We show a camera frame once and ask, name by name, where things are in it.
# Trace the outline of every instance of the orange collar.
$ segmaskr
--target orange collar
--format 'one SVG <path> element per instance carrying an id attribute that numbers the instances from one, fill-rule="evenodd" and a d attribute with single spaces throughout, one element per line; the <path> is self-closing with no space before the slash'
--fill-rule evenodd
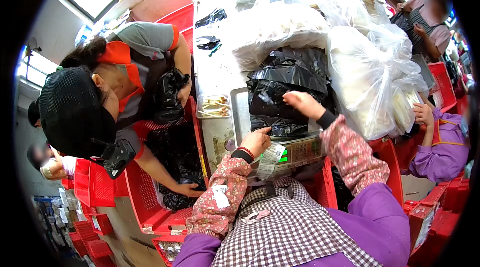
<path id="1" fill-rule="evenodd" d="M 127 97 L 120 99 L 119 101 L 119 112 L 125 110 L 125 106 L 129 101 L 131 96 L 136 94 L 141 94 L 145 92 L 143 85 L 141 84 L 140 75 L 138 73 L 138 67 L 135 64 L 131 63 L 130 58 L 130 47 L 124 42 L 113 41 L 108 42 L 105 48 L 105 53 L 102 54 L 97 61 L 99 63 L 110 63 L 110 64 L 122 64 L 126 66 L 128 78 L 138 87 L 133 93 Z"/>

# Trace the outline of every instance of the pink shirt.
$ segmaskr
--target pink shirt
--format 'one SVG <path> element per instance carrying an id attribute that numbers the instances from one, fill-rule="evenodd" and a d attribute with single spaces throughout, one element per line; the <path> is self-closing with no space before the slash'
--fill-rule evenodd
<path id="1" fill-rule="evenodd" d="M 414 10 L 424 5 L 425 0 L 410 0 L 407 2 L 407 4 L 410 5 L 412 10 Z M 420 9 L 420 15 L 430 27 L 438 25 L 438 23 L 435 23 L 432 20 L 430 12 L 425 6 Z M 448 42 L 450 41 L 450 31 L 448 30 L 447 25 L 440 25 L 436 27 L 430 34 L 429 38 L 430 41 L 432 41 L 432 43 L 434 43 L 434 45 L 437 47 L 438 51 L 443 54 L 448 46 Z"/>

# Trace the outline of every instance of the receipt sticker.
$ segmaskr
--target receipt sticker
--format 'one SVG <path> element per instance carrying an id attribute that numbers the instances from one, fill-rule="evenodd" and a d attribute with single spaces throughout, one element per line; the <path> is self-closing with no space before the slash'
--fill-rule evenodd
<path id="1" fill-rule="evenodd" d="M 224 207 L 230 206 L 230 203 L 228 202 L 229 200 L 225 195 L 226 191 L 227 191 L 227 186 L 225 185 L 218 185 L 218 186 L 212 187 L 213 197 L 215 198 L 218 208 L 224 208 Z"/>
<path id="2" fill-rule="evenodd" d="M 285 151 L 285 147 L 282 145 L 272 144 L 268 147 L 260 160 L 257 170 L 257 177 L 261 180 L 266 180 L 272 175 L 275 165 L 278 163 L 280 158 Z"/>

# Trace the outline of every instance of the hand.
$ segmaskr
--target hand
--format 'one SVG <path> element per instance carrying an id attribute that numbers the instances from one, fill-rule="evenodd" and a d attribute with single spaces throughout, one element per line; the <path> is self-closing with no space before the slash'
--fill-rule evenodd
<path id="1" fill-rule="evenodd" d="M 308 93 L 289 91 L 283 95 L 283 101 L 314 120 L 320 119 L 326 109 Z"/>
<path id="2" fill-rule="evenodd" d="M 414 23 L 413 24 L 413 31 L 415 31 L 415 33 L 417 33 L 418 35 L 420 35 L 423 38 L 427 37 L 427 32 L 425 32 L 425 30 L 423 29 L 423 26 L 420 25 L 419 23 Z"/>
<path id="3" fill-rule="evenodd" d="M 243 138 L 240 146 L 250 150 L 254 157 L 261 155 L 272 144 L 270 137 L 267 136 L 267 132 L 270 130 L 272 130 L 272 127 L 260 128 L 254 132 L 249 132 Z"/>
<path id="4" fill-rule="evenodd" d="M 182 103 L 182 107 L 187 104 L 188 96 L 190 96 L 191 84 L 188 82 L 181 90 L 178 91 L 178 99 Z"/>
<path id="5" fill-rule="evenodd" d="M 177 185 L 177 187 L 175 188 L 175 190 L 173 190 L 173 192 L 177 192 L 188 197 L 197 198 L 204 193 L 203 191 L 194 191 L 193 189 L 195 189 L 197 186 L 198 184 L 196 183 L 184 183 L 184 184 Z"/>
<path id="6" fill-rule="evenodd" d="M 413 112 L 415 113 L 415 123 L 423 122 L 426 126 L 433 126 L 433 116 L 431 108 L 427 104 L 413 103 Z"/>

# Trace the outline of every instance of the floral sleeve cover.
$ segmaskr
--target floral sleeve cover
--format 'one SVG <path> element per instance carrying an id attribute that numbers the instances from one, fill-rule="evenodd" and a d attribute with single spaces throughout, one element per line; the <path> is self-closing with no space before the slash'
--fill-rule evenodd
<path id="1" fill-rule="evenodd" d="M 386 183 L 390 170 L 386 162 L 372 156 L 367 142 L 346 125 L 345 116 L 339 115 L 320 134 L 328 156 L 353 196 L 375 182 Z"/>
<path id="2" fill-rule="evenodd" d="M 197 199 L 191 217 L 186 220 L 188 234 L 202 233 L 222 239 L 233 223 L 238 207 L 247 190 L 247 178 L 252 168 L 242 158 L 223 158 L 218 169 L 210 178 L 208 189 Z M 230 206 L 219 209 L 213 197 L 212 187 L 226 185 Z"/>

